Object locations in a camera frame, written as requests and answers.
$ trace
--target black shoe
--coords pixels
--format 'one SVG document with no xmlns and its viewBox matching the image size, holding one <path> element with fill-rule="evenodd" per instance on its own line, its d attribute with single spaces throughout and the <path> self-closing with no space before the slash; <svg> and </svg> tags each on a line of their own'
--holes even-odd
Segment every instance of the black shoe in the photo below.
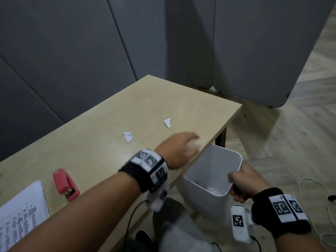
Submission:
<svg viewBox="0 0 336 252">
<path fill-rule="evenodd" d="M 151 250 L 155 251 L 155 244 L 149 238 L 148 234 L 140 230 L 135 235 L 135 240 L 149 247 Z"/>
</svg>

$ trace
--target red stapler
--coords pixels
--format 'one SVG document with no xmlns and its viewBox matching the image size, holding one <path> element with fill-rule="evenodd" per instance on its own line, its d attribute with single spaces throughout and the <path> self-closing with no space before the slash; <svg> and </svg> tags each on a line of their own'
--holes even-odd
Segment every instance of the red stapler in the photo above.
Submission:
<svg viewBox="0 0 336 252">
<path fill-rule="evenodd" d="M 65 195 L 65 198 L 72 202 L 79 195 L 79 190 L 69 174 L 64 169 L 58 169 L 52 175 L 56 185 L 57 192 Z"/>
</svg>

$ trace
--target table leg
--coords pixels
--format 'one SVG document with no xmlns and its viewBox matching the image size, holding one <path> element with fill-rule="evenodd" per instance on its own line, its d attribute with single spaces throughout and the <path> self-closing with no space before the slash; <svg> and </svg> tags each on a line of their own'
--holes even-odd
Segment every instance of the table leg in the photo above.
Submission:
<svg viewBox="0 0 336 252">
<path fill-rule="evenodd" d="M 225 148 L 226 127 L 215 139 L 215 145 Z"/>
</svg>

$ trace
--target gray pants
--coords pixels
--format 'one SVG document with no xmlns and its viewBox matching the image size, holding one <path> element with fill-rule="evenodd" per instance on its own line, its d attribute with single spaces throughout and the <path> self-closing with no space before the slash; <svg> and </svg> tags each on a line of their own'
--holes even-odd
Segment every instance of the gray pants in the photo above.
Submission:
<svg viewBox="0 0 336 252">
<path fill-rule="evenodd" d="M 160 212 L 153 214 L 153 226 L 158 252 L 219 251 L 209 243 L 183 205 L 174 199 L 167 198 Z M 133 239 L 128 240 L 126 251 L 156 252 Z"/>
</svg>

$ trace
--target white trash bin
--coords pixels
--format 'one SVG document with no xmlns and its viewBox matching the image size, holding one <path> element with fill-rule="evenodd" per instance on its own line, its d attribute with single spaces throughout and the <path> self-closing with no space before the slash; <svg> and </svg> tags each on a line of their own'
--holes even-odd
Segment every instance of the white trash bin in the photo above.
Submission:
<svg viewBox="0 0 336 252">
<path fill-rule="evenodd" d="M 230 208 L 235 202 L 228 173 L 238 171 L 242 160 L 239 153 L 211 144 L 176 187 L 191 208 L 217 226 L 231 229 Z"/>
</svg>

